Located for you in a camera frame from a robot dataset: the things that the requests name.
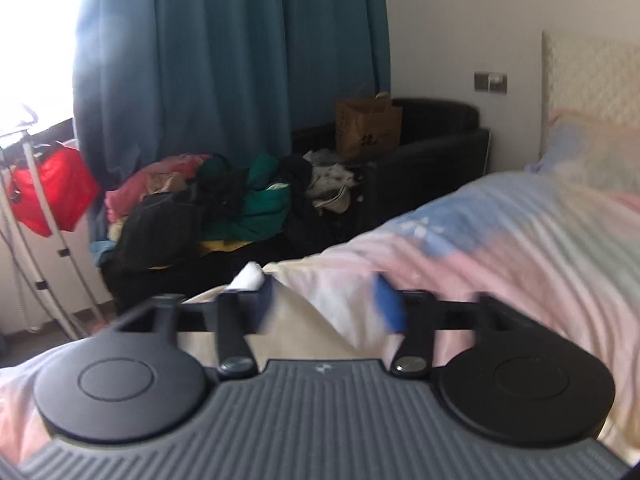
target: gray ribbed panel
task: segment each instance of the gray ribbed panel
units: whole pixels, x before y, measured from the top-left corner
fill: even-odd
[[[22,466],[33,480],[618,480],[595,440],[501,446],[443,412],[430,388],[376,361],[271,362],[224,383],[174,434],[119,450],[55,441]]]

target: beige headboard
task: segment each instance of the beige headboard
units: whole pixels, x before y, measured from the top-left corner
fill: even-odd
[[[640,45],[545,31],[542,73],[541,154],[556,108],[640,128]]]

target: wall socket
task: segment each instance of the wall socket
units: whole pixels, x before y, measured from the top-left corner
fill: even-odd
[[[476,92],[507,93],[507,75],[499,72],[476,72],[474,74]]]

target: window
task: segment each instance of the window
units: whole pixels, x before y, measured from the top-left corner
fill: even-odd
[[[16,104],[35,110],[35,134],[72,116],[71,70],[81,0],[0,0],[0,128]],[[0,139],[0,146],[12,139]]]

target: round black cover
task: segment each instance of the round black cover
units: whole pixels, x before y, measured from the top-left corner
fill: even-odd
[[[79,342],[41,371],[34,387],[50,432],[95,444],[164,433],[206,394],[196,359],[157,335],[123,332]]]
[[[476,432],[514,446],[595,436],[613,404],[605,366],[561,337],[502,332],[454,357],[439,378],[446,406]]]

